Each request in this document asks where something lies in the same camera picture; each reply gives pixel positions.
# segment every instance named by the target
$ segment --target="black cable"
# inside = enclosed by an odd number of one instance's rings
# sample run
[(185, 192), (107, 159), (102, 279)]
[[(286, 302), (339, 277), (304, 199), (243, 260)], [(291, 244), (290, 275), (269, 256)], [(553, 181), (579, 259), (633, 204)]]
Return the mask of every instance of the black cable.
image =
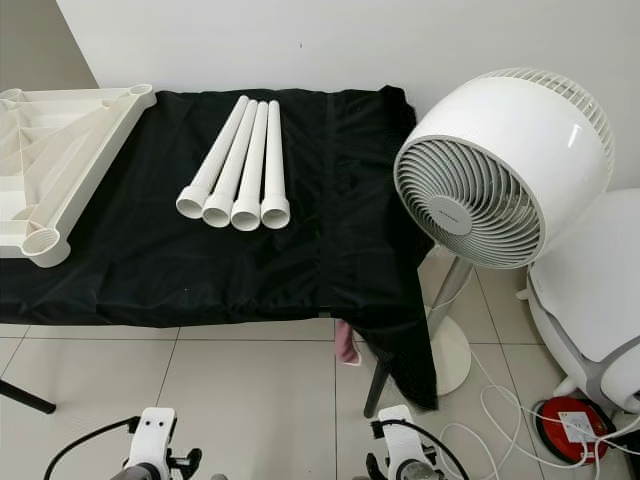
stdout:
[(407, 422), (406, 420), (382, 420), (379, 422), (380, 426), (385, 426), (385, 425), (400, 425), (403, 427), (408, 427), (411, 428), (412, 430), (415, 430), (418, 433), (421, 433), (422, 435), (424, 435), (425, 437), (427, 437), (429, 440), (431, 440), (433, 443), (435, 443), (436, 445), (438, 445), (442, 451), (444, 453), (447, 454), (447, 456), (453, 461), (453, 463), (455, 464), (456, 468), (458, 469), (458, 472), (460, 472), (460, 475), (462, 475), (462, 478), (464, 480), (469, 480), (469, 475), (467, 474), (467, 472), (465, 471), (464, 467), (462, 466), (462, 464), (460, 463), (460, 460), (458, 460), (456, 458), (456, 456), (453, 454), (453, 452), (451, 450), (449, 450), (449, 447), (447, 447), (444, 443), (442, 443), (438, 437), (436, 437), (435, 435), (433, 435), (432, 433), (427, 432), (424, 428), (415, 425), (413, 423)]
[(140, 417), (131, 417), (131, 418), (127, 418), (126, 420), (120, 420), (119, 422), (112, 423), (111, 425), (106, 425), (102, 428), (99, 428), (98, 430), (95, 430), (94, 432), (91, 432), (85, 435), (84, 437), (79, 438), (75, 442), (70, 443), (69, 445), (64, 447), (62, 450), (60, 450), (60, 452), (55, 457), (53, 457), (53, 460), (51, 460), (51, 463), (49, 463), (49, 466), (47, 467), (47, 471), (44, 474), (44, 480), (51, 480), (51, 474), (53, 473), (53, 469), (56, 468), (56, 465), (58, 464), (58, 462), (60, 462), (60, 460), (62, 460), (62, 457), (64, 457), (67, 453), (69, 453), (71, 450), (73, 450), (77, 446), (83, 444), (88, 440), (91, 440), (92, 438), (97, 437), (98, 435), (107, 433), (110, 430), (115, 430), (116, 428), (124, 427), (125, 425), (129, 426), (130, 432), (132, 430), (135, 431), (139, 421), (140, 421)]

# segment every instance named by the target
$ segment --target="white pvc pipe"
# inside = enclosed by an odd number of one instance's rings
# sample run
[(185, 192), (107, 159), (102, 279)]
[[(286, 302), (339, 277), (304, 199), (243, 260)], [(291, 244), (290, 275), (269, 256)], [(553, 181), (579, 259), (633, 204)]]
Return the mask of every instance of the white pvc pipe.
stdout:
[(284, 190), (280, 105), (275, 100), (269, 103), (266, 157), (262, 223), (268, 228), (283, 228), (289, 223), (290, 213)]
[(213, 193), (207, 199), (202, 211), (202, 218), (212, 227), (226, 227), (229, 225), (233, 200), (238, 190), (238, 182), (242, 174), (242, 166), (247, 155), (253, 121), (256, 118), (258, 102), (251, 100), (244, 111), (238, 133), (233, 139), (229, 155), (216, 184)]
[(244, 232), (255, 230), (260, 226), (260, 186), (268, 111), (267, 102), (258, 104), (258, 113), (256, 113), (256, 120), (253, 123), (249, 151), (240, 182), (240, 191), (231, 210), (231, 224)]
[(227, 152), (229, 152), (229, 147), (236, 135), (238, 125), (240, 125), (248, 103), (249, 98), (246, 95), (238, 98), (229, 118), (227, 118), (222, 130), (220, 130), (191, 184), (184, 187), (178, 196), (176, 208), (185, 217), (200, 218), (202, 216), (204, 204), (224, 165)]

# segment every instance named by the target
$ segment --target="fan base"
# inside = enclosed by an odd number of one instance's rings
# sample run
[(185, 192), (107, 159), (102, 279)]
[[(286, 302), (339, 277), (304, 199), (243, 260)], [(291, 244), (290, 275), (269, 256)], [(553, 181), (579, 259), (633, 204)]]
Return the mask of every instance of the fan base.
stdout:
[(438, 396), (443, 397), (462, 385), (469, 375), (469, 341), (458, 324), (445, 317), (431, 339), (431, 351), (438, 377)]

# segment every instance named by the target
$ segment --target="fan grille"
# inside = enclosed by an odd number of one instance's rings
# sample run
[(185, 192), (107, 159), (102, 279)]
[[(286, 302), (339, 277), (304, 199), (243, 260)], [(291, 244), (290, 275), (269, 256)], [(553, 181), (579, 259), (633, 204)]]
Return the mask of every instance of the fan grille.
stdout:
[(609, 178), (613, 173), (614, 142), (611, 124), (603, 108), (596, 99), (576, 82), (536, 68), (505, 68), (481, 75), (478, 78), (509, 77), (536, 83), (569, 100), (589, 120), (595, 128), (607, 156)]
[[(476, 148), (444, 139), (415, 143), (396, 163), (396, 183), (422, 229), (473, 263), (513, 268), (529, 263), (539, 249), (536, 205), (516, 177)], [(454, 235), (434, 219), (430, 209), (442, 197), (469, 214), (468, 233)]]

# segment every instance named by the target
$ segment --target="fan motor housing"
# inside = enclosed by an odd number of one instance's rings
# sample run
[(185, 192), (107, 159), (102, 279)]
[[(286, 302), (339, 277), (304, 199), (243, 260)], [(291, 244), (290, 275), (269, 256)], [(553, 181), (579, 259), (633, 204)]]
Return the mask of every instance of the fan motor housing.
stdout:
[[(504, 73), (525, 70), (539, 73)], [(551, 248), (605, 191), (612, 163), (608, 120), (584, 89), (512, 69), (438, 103), (400, 149), (394, 181), (435, 240), (478, 265), (516, 268)]]

